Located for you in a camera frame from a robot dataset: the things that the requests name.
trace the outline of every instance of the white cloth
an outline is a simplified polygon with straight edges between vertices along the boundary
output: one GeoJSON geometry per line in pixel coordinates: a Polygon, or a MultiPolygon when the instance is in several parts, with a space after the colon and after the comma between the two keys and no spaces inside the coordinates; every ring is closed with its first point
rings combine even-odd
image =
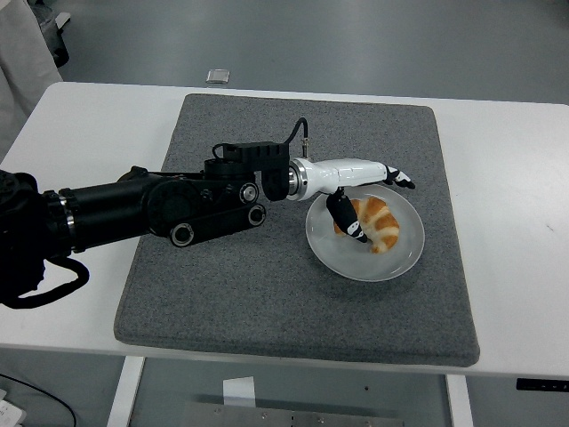
{"type": "Polygon", "coordinates": [[[0,0],[0,160],[61,76],[25,0],[0,0]]]}

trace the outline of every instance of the gray felt mat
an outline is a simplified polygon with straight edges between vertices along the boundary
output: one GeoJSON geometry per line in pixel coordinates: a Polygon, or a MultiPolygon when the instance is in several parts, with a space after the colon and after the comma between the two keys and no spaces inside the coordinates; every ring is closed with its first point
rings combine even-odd
{"type": "MultiPolygon", "coordinates": [[[[418,263],[388,282],[328,270],[305,235],[305,202],[271,203],[254,230],[186,249],[140,240],[115,335],[122,342],[287,358],[465,367],[479,348],[437,122],[427,107],[189,95],[164,171],[197,172],[221,142],[281,142],[309,121],[315,161],[358,157],[406,171],[423,220],[418,263]]],[[[291,155],[301,154],[300,138],[291,155]]]]}

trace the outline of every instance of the robotic arm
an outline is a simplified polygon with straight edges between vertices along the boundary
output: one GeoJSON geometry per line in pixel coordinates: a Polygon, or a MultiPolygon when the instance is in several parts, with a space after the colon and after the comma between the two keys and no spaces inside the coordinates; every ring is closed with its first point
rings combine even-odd
{"type": "Polygon", "coordinates": [[[289,143],[300,125],[307,141],[302,118],[282,144],[219,144],[200,173],[151,173],[134,166],[115,183],[39,194],[31,175],[0,171],[0,303],[34,308],[84,285],[89,272],[68,258],[72,251],[148,233],[184,247],[260,226],[267,212],[257,203],[255,172],[271,201],[330,194],[327,205],[341,230],[366,241],[343,188],[378,181],[414,188],[413,183],[397,169],[366,160],[291,161],[289,143]],[[77,279],[20,298],[44,278],[44,260],[73,270],[77,279]]]}

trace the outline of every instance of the white paper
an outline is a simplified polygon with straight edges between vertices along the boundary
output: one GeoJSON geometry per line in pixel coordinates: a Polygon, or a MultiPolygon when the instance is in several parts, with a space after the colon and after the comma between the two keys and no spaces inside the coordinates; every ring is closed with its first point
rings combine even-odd
{"type": "Polygon", "coordinates": [[[14,427],[24,421],[26,411],[5,400],[0,401],[0,427],[14,427]]]}
{"type": "Polygon", "coordinates": [[[234,407],[255,407],[253,377],[223,380],[223,403],[234,407]]]}

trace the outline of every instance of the metal bracket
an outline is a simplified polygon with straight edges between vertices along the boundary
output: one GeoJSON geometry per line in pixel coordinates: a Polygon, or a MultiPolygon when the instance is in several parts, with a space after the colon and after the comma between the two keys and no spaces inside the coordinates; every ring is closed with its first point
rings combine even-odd
{"type": "Polygon", "coordinates": [[[183,427],[404,427],[402,420],[371,416],[231,407],[188,402],[183,427]]]}

